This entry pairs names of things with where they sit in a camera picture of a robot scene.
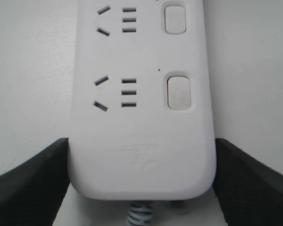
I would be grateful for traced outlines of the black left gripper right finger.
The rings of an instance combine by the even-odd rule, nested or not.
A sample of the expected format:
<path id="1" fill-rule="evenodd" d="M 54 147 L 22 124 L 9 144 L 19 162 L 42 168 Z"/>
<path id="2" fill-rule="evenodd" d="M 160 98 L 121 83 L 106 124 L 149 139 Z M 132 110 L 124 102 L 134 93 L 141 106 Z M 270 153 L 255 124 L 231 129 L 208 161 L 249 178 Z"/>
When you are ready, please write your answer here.
<path id="1" fill-rule="evenodd" d="M 283 174 L 216 139 L 213 189 L 229 226 L 283 226 Z"/>

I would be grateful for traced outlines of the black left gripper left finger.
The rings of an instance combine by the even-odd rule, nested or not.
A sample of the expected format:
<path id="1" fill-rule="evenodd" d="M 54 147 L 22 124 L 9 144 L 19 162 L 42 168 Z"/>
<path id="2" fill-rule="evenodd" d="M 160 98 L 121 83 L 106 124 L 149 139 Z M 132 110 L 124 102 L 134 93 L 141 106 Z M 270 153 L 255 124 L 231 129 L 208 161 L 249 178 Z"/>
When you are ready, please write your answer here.
<path id="1" fill-rule="evenodd" d="M 51 226 L 67 193 L 68 139 L 0 175 L 0 226 Z"/>

